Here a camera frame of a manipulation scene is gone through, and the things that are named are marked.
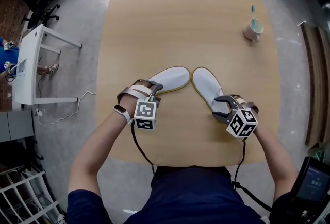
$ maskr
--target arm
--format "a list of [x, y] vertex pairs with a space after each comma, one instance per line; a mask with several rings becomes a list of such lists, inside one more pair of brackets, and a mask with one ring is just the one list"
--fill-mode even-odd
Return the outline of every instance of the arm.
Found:
[[0, 40], [2, 40], [1, 46], [4, 46], [7, 43], [7, 40], [6, 39], [3, 39], [2, 37], [0, 37]]
[[[131, 117], [134, 116], [136, 103], [137, 98], [131, 95], [124, 95], [120, 101], [120, 105], [128, 111]], [[113, 143], [126, 124], [125, 117], [113, 111], [89, 136], [72, 164], [69, 192], [84, 189], [101, 196], [96, 178], [97, 172], [105, 162]]]
[[0, 73], [0, 80], [2, 80], [3, 78], [5, 78], [6, 76], [8, 75], [8, 72], [7, 70], [6, 71], [3, 71]]
[[281, 195], [291, 191], [297, 179], [297, 173], [288, 152], [263, 123], [259, 122], [254, 134], [265, 152], [267, 164], [275, 182], [275, 201]]

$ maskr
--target white mug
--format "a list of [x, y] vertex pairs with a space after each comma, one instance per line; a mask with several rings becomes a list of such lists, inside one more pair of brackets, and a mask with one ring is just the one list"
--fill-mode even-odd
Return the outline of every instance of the white mug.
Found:
[[[254, 29], [252, 28], [252, 20], [254, 20]], [[263, 24], [258, 19], [251, 19], [249, 24], [243, 29], [243, 34], [247, 39], [254, 42], [259, 41], [259, 36], [263, 33]]]

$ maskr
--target person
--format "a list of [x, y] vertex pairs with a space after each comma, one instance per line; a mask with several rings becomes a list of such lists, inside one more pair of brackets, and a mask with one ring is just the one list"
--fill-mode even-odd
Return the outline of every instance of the person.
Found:
[[[140, 83], [150, 87], [150, 83]], [[120, 100], [133, 117], [137, 99], [125, 94]], [[254, 133], [265, 152], [275, 183], [270, 223], [281, 221], [289, 202], [289, 192], [297, 173], [290, 156], [278, 138], [258, 119]], [[85, 142], [70, 173], [68, 223], [112, 223], [101, 199], [97, 172], [127, 119], [113, 111]], [[225, 167], [163, 167], [158, 166], [151, 182], [151, 195], [142, 210], [127, 221], [131, 223], [264, 223], [246, 206], [230, 182]]]
[[[19, 58], [19, 48], [18, 47], [13, 47], [10, 50], [5, 50], [4, 46], [7, 43], [7, 40], [4, 38], [0, 37], [0, 80], [5, 78], [8, 75], [13, 75], [16, 73], [16, 69], [14, 70], [7, 70], [4, 67], [5, 62], [9, 61], [12, 64], [17, 64], [18, 58]], [[43, 74], [53, 74], [58, 70], [58, 64], [53, 64], [50, 66], [37, 66], [37, 73], [40, 75]]]

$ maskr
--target hand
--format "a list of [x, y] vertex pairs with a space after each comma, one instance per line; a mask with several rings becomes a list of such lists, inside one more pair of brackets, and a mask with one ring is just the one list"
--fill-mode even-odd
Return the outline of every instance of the hand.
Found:
[[[136, 85], [143, 85], [147, 88], [150, 88], [152, 86], [149, 82], [138, 82], [138, 83], [136, 83]], [[127, 110], [130, 117], [133, 118], [137, 102], [138, 102], [138, 99], [136, 97], [129, 95], [129, 94], [125, 94], [122, 97], [122, 99], [120, 100], [119, 105], [123, 106]]]

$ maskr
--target white slipper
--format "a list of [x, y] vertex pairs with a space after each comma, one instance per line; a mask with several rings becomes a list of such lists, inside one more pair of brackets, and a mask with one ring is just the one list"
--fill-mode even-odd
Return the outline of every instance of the white slipper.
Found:
[[190, 81], [190, 73], [183, 66], [174, 66], [159, 72], [149, 80], [164, 86], [157, 92], [157, 95], [159, 95], [185, 87]]
[[223, 95], [223, 91], [216, 77], [210, 70], [204, 67], [196, 68], [192, 73], [191, 81], [199, 95], [204, 99], [212, 112], [230, 112], [227, 103], [214, 101], [216, 97]]

